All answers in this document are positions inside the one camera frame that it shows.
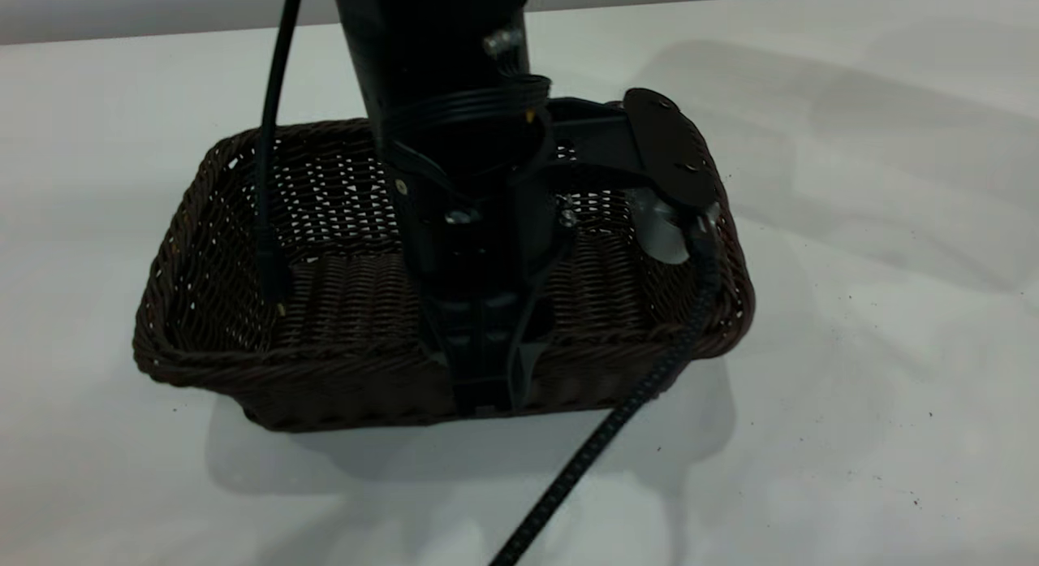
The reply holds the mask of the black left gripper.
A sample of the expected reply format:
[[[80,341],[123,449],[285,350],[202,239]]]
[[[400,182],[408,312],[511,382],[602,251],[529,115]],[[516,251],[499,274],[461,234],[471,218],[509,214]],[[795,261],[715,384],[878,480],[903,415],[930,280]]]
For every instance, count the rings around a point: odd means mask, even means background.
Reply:
[[[548,149],[426,153],[396,143],[394,177],[406,188],[396,201],[422,340],[430,352],[449,351],[456,411],[520,411],[549,347],[520,344],[520,327],[565,245]]]

